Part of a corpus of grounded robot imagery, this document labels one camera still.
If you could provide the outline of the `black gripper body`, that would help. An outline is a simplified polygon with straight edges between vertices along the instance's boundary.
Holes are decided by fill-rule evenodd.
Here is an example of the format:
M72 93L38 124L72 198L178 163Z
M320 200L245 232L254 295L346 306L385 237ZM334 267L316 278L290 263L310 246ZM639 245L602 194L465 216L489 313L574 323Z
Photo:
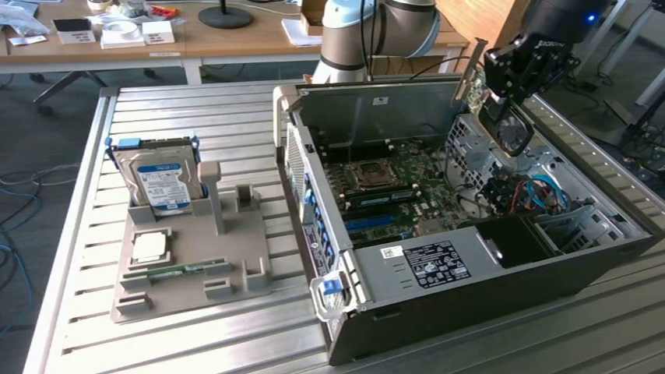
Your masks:
M606 0L529 1L521 19L521 47L570 52L605 12Z

